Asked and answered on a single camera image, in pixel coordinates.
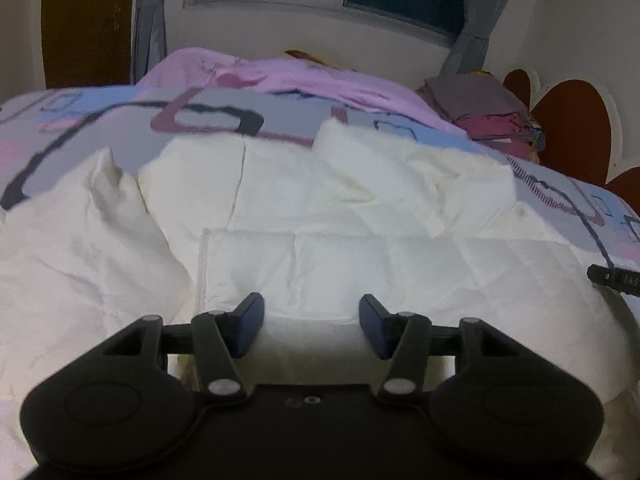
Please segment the red white headboard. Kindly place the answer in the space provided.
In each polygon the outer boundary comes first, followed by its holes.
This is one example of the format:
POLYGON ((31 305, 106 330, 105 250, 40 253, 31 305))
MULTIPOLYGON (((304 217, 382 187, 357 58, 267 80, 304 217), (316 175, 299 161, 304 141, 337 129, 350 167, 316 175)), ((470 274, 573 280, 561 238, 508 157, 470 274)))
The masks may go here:
POLYGON ((605 188, 638 212, 639 165, 616 167, 622 160, 623 133, 608 92, 582 77, 564 78, 544 88, 537 84, 537 75, 524 68, 511 70, 503 79, 541 126, 541 165, 605 188))

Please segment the white puffer jacket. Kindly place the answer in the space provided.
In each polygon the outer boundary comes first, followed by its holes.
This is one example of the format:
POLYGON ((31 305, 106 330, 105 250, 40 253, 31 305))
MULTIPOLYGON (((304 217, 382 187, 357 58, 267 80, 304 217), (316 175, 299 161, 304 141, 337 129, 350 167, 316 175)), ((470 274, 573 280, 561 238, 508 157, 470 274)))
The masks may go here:
POLYGON ((137 318, 188 322, 259 292, 252 382, 366 382, 357 310, 374 295, 438 324, 477 316, 577 376, 605 426, 590 464, 639 474, 636 303, 586 271, 637 269, 639 221, 600 188, 499 155, 328 120, 310 148, 153 133, 120 168, 92 148, 1 214, 1 474, 34 459, 29 390, 137 318))

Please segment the pink blanket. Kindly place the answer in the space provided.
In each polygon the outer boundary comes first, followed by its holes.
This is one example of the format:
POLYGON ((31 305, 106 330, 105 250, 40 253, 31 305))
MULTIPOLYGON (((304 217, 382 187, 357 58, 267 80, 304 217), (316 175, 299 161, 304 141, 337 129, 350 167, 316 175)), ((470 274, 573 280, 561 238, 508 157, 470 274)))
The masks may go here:
POLYGON ((463 129, 441 118, 416 92, 401 84, 299 58, 250 61, 218 51, 185 48, 167 55, 137 85, 142 88, 299 92, 341 102, 364 112, 405 116, 439 131, 462 138, 466 136, 463 129))

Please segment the patterned grey pink bedsheet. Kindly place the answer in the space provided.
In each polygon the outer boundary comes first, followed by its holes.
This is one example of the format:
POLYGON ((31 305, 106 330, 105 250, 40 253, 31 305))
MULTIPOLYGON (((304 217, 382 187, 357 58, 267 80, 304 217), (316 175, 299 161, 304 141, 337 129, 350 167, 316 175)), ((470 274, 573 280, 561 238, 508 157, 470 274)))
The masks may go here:
POLYGON ((604 188, 544 166, 484 148, 434 122, 368 113, 314 96, 274 96, 246 90, 142 89, 134 86, 47 90, 1 107, 1 206, 5 210, 47 191, 66 171, 99 150, 136 172, 176 136, 239 133, 308 146, 334 117, 438 148, 457 148, 506 162, 518 199, 570 242, 606 249, 618 265, 639 265, 639 217, 604 188))

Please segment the stack of folded clothes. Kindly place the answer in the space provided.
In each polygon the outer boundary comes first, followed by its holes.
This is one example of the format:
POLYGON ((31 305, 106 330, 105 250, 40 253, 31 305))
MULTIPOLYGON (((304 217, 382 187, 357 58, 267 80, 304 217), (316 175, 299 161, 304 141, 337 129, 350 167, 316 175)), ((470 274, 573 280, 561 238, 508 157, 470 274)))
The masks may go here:
POLYGON ((490 73, 436 76, 416 93, 472 141, 538 164, 541 133, 528 108, 490 73))

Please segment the grey curtain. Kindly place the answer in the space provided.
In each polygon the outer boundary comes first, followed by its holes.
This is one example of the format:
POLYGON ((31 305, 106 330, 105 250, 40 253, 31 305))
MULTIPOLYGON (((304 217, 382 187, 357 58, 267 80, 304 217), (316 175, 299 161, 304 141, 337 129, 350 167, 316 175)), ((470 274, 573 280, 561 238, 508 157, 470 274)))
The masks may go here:
POLYGON ((468 74, 483 68, 490 35, 508 1, 463 0, 463 27, 442 64, 441 75, 468 74))
POLYGON ((165 0, 136 0, 132 28, 131 81, 139 82, 167 55, 165 0))

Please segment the yellow patterned cloth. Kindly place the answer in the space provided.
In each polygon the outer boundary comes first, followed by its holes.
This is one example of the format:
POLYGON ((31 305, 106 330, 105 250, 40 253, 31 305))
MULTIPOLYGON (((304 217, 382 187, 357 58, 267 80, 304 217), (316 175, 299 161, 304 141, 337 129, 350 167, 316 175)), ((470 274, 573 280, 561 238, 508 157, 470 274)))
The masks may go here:
POLYGON ((315 56, 303 50, 288 49, 284 51, 284 54, 289 56, 290 58, 295 58, 296 60, 299 60, 299 61, 311 62, 314 64, 333 68, 334 70, 341 69, 341 66, 335 63, 332 63, 330 61, 324 60, 323 58, 319 58, 318 56, 315 56))

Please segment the brown wooden door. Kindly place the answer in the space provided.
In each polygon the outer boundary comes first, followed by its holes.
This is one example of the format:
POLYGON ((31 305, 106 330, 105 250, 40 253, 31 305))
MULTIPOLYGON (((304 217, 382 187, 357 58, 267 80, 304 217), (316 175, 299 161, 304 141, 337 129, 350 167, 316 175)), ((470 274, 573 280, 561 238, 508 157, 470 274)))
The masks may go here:
POLYGON ((128 84, 132 0, 41 0, 49 88, 128 84))

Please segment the right grey curtain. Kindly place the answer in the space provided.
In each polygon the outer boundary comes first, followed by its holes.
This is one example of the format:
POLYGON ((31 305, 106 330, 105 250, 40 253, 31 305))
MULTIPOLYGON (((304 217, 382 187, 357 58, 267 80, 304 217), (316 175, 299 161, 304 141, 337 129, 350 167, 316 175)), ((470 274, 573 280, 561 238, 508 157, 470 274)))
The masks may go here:
POLYGON ((468 74, 483 68, 490 35, 508 1, 463 0, 463 27, 442 64, 441 75, 468 74))

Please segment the left grey curtain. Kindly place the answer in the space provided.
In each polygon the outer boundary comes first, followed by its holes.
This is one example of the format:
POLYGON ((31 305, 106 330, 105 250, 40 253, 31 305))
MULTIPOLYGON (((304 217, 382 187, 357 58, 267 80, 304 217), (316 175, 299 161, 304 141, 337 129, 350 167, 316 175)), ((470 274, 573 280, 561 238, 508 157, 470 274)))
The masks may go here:
POLYGON ((139 82, 167 55, 165 0, 136 0, 132 28, 131 81, 139 82))

